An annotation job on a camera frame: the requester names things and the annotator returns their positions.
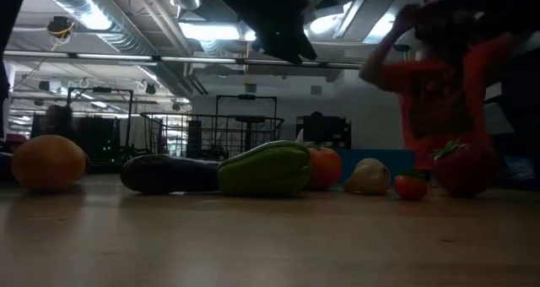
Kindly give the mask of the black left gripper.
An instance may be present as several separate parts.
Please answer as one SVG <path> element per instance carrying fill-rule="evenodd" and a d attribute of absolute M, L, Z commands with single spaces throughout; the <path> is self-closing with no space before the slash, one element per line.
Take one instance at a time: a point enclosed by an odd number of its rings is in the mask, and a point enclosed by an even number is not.
<path fill-rule="evenodd" d="M 307 0 L 222 0 L 255 33 L 263 53 L 291 64 L 317 54 L 304 32 Z"/>

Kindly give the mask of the green bell pepper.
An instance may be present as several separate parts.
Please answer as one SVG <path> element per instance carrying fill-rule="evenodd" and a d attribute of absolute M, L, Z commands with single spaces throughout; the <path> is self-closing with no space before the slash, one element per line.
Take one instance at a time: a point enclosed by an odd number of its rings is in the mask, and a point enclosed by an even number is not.
<path fill-rule="evenodd" d="M 309 150 L 285 140 L 264 143 L 222 161 L 218 167 L 219 190 L 232 196 L 294 196 L 310 178 Z"/>

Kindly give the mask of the orange persimmon green calyx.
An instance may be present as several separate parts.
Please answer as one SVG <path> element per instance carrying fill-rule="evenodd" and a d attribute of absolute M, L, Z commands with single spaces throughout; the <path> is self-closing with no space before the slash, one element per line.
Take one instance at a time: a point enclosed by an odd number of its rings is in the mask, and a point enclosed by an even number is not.
<path fill-rule="evenodd" d="M 307 190 L 326 191 L 336 186 L 341 179 L 343 165 L 334 149 L 308 148 L 310 152 L 311 176 Z"/>

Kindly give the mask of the white garlic bulb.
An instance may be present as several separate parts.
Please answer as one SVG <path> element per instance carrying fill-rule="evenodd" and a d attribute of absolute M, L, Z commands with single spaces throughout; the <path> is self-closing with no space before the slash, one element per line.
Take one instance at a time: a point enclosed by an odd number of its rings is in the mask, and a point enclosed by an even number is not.
<path fill-rule="evenodd" d="M 386 195 L 391 187 L 391 172 L 379 160 L 362 159 L 344 183 L 345 192 L 364 195 Z"/>

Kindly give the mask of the dark long eggplant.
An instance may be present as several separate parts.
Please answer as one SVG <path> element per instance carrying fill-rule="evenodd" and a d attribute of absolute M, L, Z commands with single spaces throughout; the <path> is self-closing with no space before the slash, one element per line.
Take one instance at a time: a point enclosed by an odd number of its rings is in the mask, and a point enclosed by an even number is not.
<path fill-rule="evenodd" d="M 168 154 L 146 154 L 126 162 L 121 182 L 145 194 L 217 192 L 219 162 L 194 160 Z"/>

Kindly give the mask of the small red tomato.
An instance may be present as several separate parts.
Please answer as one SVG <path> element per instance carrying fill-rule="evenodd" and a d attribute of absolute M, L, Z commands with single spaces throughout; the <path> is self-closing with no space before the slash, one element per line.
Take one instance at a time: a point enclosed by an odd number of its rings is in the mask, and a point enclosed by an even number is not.
<path fill-rule="evenodd" d="M 428 193 L 425 175 L 417 171 L 404 171 L 394 179 L 394 192 L 400 199 L 422 200 Z"/>

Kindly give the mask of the orange yellow mango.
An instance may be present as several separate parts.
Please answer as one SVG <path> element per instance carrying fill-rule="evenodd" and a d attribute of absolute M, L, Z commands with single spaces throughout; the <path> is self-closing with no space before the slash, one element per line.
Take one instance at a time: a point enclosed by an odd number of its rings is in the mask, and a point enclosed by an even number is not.
<path fill-rule="evenodd" d="M 13 175 L 29 190 L 68 190 L 85 170 L 84 151 L 72 140 L 58 135 L 31 138 L 13 153 Z"/>

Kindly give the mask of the bright ceiling light panel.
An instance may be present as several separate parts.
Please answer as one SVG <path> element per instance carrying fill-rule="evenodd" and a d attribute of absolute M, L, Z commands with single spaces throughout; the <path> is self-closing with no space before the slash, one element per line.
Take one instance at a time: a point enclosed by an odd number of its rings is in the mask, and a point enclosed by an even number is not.
<path fill-rule="evenodd" d="M 227 23 L 179 23 L 183 35 L 198 41 L 254 41 L 256 34 L 248 28 Z"/>

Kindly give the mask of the blue tray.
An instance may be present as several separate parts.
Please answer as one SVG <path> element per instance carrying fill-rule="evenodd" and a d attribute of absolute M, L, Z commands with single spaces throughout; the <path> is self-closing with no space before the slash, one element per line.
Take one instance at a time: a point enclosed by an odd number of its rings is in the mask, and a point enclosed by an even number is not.
<path fill-rule="evenodd" d="M 402 149 L 335 149 L 342 161 L 343 172 L 340 182 L 352 175 L 355 166 L 363 159 L 371 158 L 382 162 L 391 172 L 391 181 L 402 171 L 414 167 L 414 153 Z"/>

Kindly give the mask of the black server cabinet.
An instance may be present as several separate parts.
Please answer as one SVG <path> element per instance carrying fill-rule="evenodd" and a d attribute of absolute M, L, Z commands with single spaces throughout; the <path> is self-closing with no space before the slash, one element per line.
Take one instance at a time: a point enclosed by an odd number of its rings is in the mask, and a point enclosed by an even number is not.
<path fill-rule="evenodd" d="M 114 165 L 119 160 L 119 130 L 117 119 L 86 116 L 78 119 L 79 146 L 94 166 Z"/>

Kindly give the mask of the blue screen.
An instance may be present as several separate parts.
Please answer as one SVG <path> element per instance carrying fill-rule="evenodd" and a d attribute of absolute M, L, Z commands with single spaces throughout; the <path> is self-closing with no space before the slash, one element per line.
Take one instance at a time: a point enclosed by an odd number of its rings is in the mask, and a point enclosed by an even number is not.
<path fill-rule="evenodd" d="M 534 180 L 536 177 L 534 162 L 531 159 L 516 156 L 506 156 L 505 164 L 509 174 L 516 180 Z"/>

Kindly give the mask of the black rig frame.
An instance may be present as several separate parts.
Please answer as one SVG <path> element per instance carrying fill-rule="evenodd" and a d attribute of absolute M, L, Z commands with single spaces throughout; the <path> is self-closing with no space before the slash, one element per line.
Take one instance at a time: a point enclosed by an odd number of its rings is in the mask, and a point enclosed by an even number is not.
<path fill-rule="evenodd" d="M 119 160 L 114 165 L 122 165 L 133 154 L 133 147 L 130 145 L 133 101 L 132 89 L 113 89 L 103 86 L 94 88 L 69 87 L 66 106 L 72 108 L 73 103 L 86 103 L 90 107 L 89 111 L 82 113 L 73 110 L 76 129 L 78 119 L 86 116 L 117 119 L 120 154 Z"/>
<path fill-rule="evenodd" d="M 217 95 L 211 143 L 232 157 L 276 140 L 283 122 L 277 105 L 275 96 Z"/>

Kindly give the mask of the silver ventilation duct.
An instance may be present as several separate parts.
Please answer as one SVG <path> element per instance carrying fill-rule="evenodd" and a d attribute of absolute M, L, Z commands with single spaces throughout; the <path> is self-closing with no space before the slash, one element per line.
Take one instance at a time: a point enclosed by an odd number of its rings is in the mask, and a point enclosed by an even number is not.
<path fill-rule="evenodd" d="M 113 0 L 52 0 L 79 24 L 121 53 L 152 55 L 157 49 Z"/>

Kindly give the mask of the grey horizontal rail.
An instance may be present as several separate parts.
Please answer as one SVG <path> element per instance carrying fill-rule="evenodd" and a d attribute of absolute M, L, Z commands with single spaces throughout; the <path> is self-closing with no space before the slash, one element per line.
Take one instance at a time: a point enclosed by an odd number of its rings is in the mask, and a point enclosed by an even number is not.
<path fill-rule="evenodd" d="M 78 53 L 60 51 L 21 51 L 6 50 L 5 57 L 21 58 L 45 58 L 45 59 L 78 59 L 94 61 L 113 62 L 181 62 L 181 63 L 204 63 L 204 64 L 224 64 L 224 65 L 244 65 L 244 66 L 295 66 L 300 68 L 330 68 L 355 70 L 361 66 L 360 62 L 319 62 L 303 61 L 301 63 L 290 63 L 278 59 L 261 58 L 235 58 L 235 57 L 194 57 L 194 56 L 161 56 L 161 55 L 127 55 L 127 54 L 101 54 L 101 53 Z"/>

